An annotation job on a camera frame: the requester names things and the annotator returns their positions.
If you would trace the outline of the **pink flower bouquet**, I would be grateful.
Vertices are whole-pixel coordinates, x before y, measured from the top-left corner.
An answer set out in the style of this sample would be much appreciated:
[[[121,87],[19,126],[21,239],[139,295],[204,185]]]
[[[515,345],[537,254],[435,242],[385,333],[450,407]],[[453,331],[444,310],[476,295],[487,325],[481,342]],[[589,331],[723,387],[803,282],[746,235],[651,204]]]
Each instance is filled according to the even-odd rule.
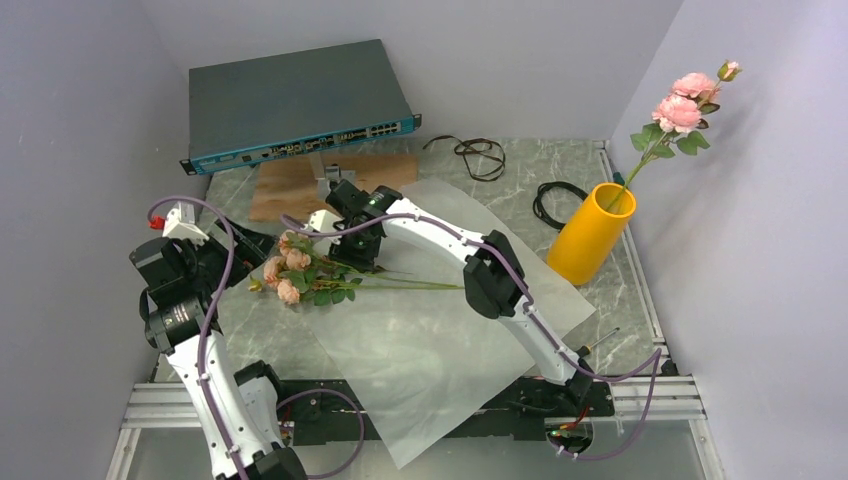
[[[391,277],[366,272],[319,253],[315,241],[286,230],[261,268],[261,276],[248,277],[248,290],[270,292],[287,306],[337,305],[354,301],[361,290],[459,290],[455,284]]]

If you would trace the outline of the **white wrapping paper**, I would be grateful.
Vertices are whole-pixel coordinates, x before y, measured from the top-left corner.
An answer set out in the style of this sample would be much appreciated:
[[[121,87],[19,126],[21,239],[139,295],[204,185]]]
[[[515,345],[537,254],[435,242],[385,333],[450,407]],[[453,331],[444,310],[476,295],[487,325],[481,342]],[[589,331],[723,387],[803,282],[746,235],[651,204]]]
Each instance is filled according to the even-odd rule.
[[[403,468],[533,366],[498,321],[461,291],[461,267],[397,238],[378,262],[432,290],[394,290],[369,279],[351,301],[305,306],[302,319],[368,412]]]

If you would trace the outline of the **brown satin ribbon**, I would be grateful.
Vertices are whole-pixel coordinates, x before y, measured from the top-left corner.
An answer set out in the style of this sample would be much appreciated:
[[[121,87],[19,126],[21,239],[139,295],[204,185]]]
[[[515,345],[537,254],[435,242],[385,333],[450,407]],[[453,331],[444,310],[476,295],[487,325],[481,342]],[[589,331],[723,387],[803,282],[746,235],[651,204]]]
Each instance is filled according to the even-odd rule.
[[[429,139],[422,147],[426,150],[434,143],[451,141],[452,152],[463,160],[469,177],[482,183],[490,183],[499,180],[506,171],[507,155],[501,143],[487,138],[473,138],[463,140],[453,135],[439,135]],[[476,172],[471,168],[470,158],[477,157],[480,161],[492,162],[492,168],[488,171]]]

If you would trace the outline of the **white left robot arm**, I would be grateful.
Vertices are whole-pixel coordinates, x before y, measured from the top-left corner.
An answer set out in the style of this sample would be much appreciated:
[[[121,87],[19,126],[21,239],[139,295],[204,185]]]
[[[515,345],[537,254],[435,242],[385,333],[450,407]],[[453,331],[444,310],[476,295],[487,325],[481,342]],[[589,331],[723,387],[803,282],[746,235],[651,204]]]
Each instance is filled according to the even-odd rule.
[[[273,368],[230,362],[213,301],[259,267],[276,245],[267,234],[231,227],[234,246],[215,238],[196,245],[167,237],[129,255],[146,283],[139,300],[148,343],[164,355],[188,393],[205,436],[215,479],[303,479],[285,446],[278,417],[287,392]]]

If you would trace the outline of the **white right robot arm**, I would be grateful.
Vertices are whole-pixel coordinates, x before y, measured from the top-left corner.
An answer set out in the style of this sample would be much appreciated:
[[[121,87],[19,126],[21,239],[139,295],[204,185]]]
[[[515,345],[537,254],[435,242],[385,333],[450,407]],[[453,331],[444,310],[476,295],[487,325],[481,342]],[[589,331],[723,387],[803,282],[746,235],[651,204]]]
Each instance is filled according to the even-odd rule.
[[[331,259],[374,272],[385,238],[442,256],[461,270],[468,305],[499,321],[531,355],[543,379],[554,384],[555,409],[574,415],[588,404],[593,374],[582,353],[567,347],[539,311],[505,234],[462,229],[385,186],[367,193],[347,180],[334,181],[326,201],[342,216],[334,225],[338,234]]]

